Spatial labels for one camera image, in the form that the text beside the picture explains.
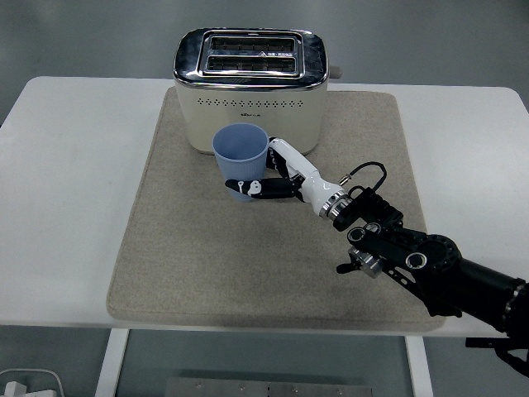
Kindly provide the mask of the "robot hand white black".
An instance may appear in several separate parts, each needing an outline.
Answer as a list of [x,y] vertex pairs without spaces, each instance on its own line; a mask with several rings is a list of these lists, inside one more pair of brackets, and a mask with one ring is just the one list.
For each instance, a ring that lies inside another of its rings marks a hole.
[[280,176],[260,180],[229,179],[225,186],[252,199],[297,198],[311,204],[319,217],[331,220],[351,203],[340,185],[324,180],[319,170],[283,139],[270,140],[266,166],[278,171]]

